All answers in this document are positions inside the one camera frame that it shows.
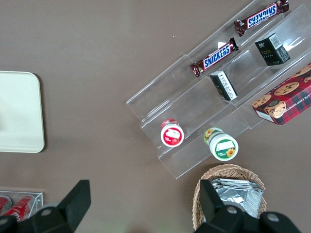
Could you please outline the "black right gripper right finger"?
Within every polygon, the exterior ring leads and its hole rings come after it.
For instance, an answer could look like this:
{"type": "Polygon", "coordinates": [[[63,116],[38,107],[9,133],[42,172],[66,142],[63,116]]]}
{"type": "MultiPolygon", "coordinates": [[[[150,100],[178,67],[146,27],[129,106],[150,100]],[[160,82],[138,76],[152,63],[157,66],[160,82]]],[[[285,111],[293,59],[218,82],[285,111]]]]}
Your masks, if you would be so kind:
{"type": "Polygon", "coordinates": [[[225,205],[209,180],[200,181],[200,203],[206,222],[196,233],[241,233],[244,224],[243,211],[225,205]]]}

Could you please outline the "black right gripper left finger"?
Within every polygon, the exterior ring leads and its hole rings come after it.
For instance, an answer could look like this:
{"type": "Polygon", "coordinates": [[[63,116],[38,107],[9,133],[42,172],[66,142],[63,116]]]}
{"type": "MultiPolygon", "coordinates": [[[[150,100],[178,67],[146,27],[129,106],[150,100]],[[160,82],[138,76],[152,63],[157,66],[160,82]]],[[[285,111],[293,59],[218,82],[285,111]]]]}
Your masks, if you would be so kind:
{"type": "Polygon", "coordinates": [[[90,181],[80,180],[55,207],[46,207],[32,217],[35,233],[73,233],[91,205],[90,181]]]}

